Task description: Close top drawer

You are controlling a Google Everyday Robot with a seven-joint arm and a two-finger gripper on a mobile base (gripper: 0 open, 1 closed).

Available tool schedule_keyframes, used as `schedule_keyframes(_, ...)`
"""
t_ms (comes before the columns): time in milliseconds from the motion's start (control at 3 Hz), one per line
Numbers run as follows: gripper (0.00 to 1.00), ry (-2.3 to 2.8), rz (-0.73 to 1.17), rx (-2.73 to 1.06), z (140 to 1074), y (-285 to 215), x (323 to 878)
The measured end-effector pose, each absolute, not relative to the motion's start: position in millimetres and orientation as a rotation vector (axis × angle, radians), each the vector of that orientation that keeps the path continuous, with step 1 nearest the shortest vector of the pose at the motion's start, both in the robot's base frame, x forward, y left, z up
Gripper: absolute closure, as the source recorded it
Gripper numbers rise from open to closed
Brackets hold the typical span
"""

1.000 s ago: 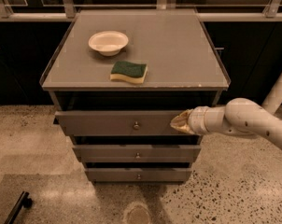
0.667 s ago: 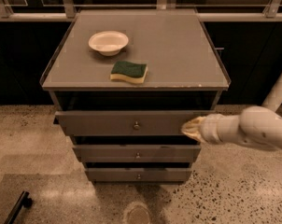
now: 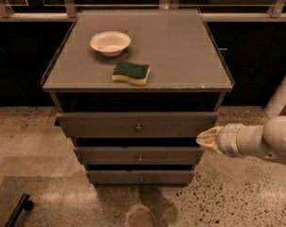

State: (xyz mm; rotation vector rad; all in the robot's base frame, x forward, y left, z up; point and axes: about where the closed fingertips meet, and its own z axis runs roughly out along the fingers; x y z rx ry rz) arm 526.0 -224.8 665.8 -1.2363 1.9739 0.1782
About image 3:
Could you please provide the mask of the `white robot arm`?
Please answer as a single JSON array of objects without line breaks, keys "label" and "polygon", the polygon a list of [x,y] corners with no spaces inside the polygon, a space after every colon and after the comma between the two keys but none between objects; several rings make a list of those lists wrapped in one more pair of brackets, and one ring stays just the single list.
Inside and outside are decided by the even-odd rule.
[{"label": "white robot arm", "polygon": [[230,158],[257,157],[286,166],[286,75],[267,103],[264,125],[227,124],[201,132],[197,144],[210,152]]}]

